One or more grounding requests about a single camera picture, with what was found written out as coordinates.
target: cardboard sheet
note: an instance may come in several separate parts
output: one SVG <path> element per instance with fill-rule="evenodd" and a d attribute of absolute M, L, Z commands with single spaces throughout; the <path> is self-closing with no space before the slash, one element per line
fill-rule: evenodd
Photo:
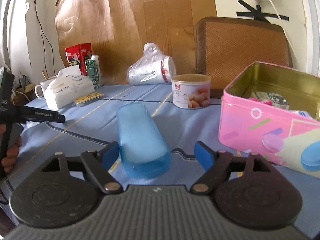
<path fill-rule="evenodd" d="M 214 0 L 60 0 L 55 18 L 61 58 L 65 48 L 90 42 L 103 82 L 125 83 L 125 73 L 153 42 L 173 57 L 177 73 L 195 73 L 194 26 L 216 16 Z"/>

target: human hand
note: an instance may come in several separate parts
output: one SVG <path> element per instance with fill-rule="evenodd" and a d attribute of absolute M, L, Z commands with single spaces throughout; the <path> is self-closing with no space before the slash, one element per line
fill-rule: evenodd
<path fill-rule="evenodd" d="M 6 129 L 5 124 L 0 124 L 0 134 L 4 134 Z M 19 154 L 19 147 L 21 146 L 22 141 L 19 137 L 16 141 L 16 144 L 7 150 L 7 157 L 4 157 L 1 161 L 2 166 L 4 167 L 5 173 L 9 173 L 13 170 L 13 166 L 17 161 Z"/>

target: food can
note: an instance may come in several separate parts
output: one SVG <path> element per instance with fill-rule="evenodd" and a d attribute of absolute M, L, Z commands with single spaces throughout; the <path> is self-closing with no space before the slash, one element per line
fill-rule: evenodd
<path fill-rule="evenodd" d="M 171 79 L 173 103 L 180 108 L 199 109 L 209 105 L 211 78 L 200 74 L 178 75 Z"/>

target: white tissue pack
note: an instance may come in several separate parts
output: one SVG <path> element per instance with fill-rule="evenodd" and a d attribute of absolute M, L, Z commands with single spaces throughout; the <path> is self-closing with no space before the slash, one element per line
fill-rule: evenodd
<path fill-rule="evenodd" d="M 57 78 L 52 81 L 44 92 L 48 108 L 58 110 L 76 98 L 94 92 L 92 81 L 81 74 L 79 66 L 70 66 L 59 71 Z"/>

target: cable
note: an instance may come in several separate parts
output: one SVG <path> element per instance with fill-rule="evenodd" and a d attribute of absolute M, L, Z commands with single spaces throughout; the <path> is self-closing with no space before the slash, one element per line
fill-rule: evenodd
<path fill-rule="evenodd" d="M 11 100 L 12 100 L 12 103 L 15 105 L 13 94 L 11 94 Z"/>
<path fill-rule="evenodd" d="M 18 94 L 24 95 L 24 96 L 26 97 L 26 99 L 27 99 L 29 102 L 31 102 L 30 99 L 27 97 L 27 95 L 26 95 L 25 93 L 21 93 L 21 92 L 19 92 L 19 91 L 17 91 L 17 90 L 16 90 L 15 92 L 18 93 Z"/>
<path fill-rule="evenodd" d="M 272 0 L 269 0 L 269 2 L 271 3 L 271 6 L 272 6 L 273 9 L 275 10 L 275 12 L 276 12 L 276 14 L 277 14 L 277 16 L 278 16 L 278 18 L 279 18 L 279 20 L 280 20 L 280 22 L 281 22 L 281 26 L 282 26 L 282 28 L 283 28 L 284 35 L 286 36 L 286 38 L 287 38 L 287 40 L 288 40 L 288 43 L 289 43 L 289 45 L 291 46 L 292 52 L 293 52 L 294 56 L 296 57 L 297 62 L 299 63 L 297 54 L 296 54 L 296 52 L 295 52 L 295 50 L 294 50 L 294 48 L 293 48 L 293 45 L 292 45 L 292 43 L 291 43 L 291 41 L 290 41 L 290 39 L 289 39 L 289 36 L 287 35 L 287 32 L 285 31 L 285 27 L 284 27 L 284 24 L 283 24 L 283 20 L 281 19 L 280 14 L 278 13 L 278 11 L 277 11 L 274 3 L 272 2 Z"/>
<path fill-rule="evenodd" d="M 46 66 L 46 62 L 45 62 L 45 46 L 44 46 L 44 38 L 42 36 L 42 34 L 44 35 L 44 37 L 46 38 L 47 42 L 49 43 L 50 47 L 51 47 L 51 51 L 52 51 L 52 61 L 53 61 L 53 72 L 54 72 L 54 75 L 56 75 L 56 70 L 55 70 L 55 65 L 54 65 L 54 54 L 53 54 L 53 47 L 50 43 L 50 41 L 48 40 L 47 36 L 44 34 L 44 31 L 42 29 L 42 25 L 41 25 L 41 22 L 39 20 L 39 17 L 38 17 L 38 12 L 37 12 L 37 3 L 36 3 L 36 0 L 33 0 L 34 4 L 35 4 L 35 11 L 36 11 L 36 18 L 38 20 L 38 23 L 40 25 L 40 35 L 41 35 L 41 38 L 42 38 L 42 42 L 43 42 L 43 49 L 44 49 L 44 68 L 45 68 L 45 71 L 47 73 L 47 76 L 48 75 L 48 71 L 47 71 L 47 66 Z"/>

